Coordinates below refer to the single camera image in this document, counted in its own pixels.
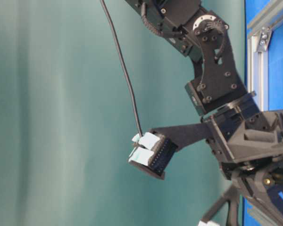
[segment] screw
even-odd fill
[[[209,103],[209,102],[211,102],[212,97],[208,96],[208,97],[206,98],[206,100],[207,100],[207,102]]]
[[[225,73],[225,77],[230,77],[232,74],[230,72]]]
[[[266,184],[266,185],[270,185],[271,183],[272,183],[271,180],[268,179],[268,178],[266,178],[266,179],[264,180],[264,184]]]
[[[206,84],[200,84],[198,87],[197,87],[197,91],[200,92],[202,90],[204,90],[206,88]]]
[[[232,84],[232,85],[231,85],[231,88],[232,88],[232,89],[237,89],[237,84]]]
[[[195,31],[195,34],[198,36],[198,35],[200,35],[200,30],[196,30]]]

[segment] black plastic part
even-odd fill
[[[149,159],[149,168],[157,175],[161,176],[165,168],[173,157],[177,145],[175,145],[169,138],[161,138],[158,145],[152,149],[154,155]]]

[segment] blue panel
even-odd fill
[[[283,109],[283,25],[274,32],[269,47],[269,109]]]
[[[252,209],[252,206],[245,201],[244,202],[244,218],[243,218],[243,222],[245,226],[260,226],[260,224],[254,219],[252,218],[249,214],[247,214],[247,210]]]
[[[246,23],[248,24],[270,0],[245,0]]]

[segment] circular mount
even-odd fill
[[[193,31],[199,27],[200,23],[204,20],[210,20],[210,21],[214,21],[216,19],[215,16],[213,15],[203,15],[203,16],[200,16],[198,17],[198,19],[195,21],[194,25],[193,25]]]

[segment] green backdrop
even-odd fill
[[[189,59],[107,0],[141,125],[199,122]],[[203,0],[230,26],[244,74],[244,5]],[[0,226],[196,225],[227,186],[203,142],[165,181],[126,159],[136,134],[127,86],[98,0],[0,0]]]

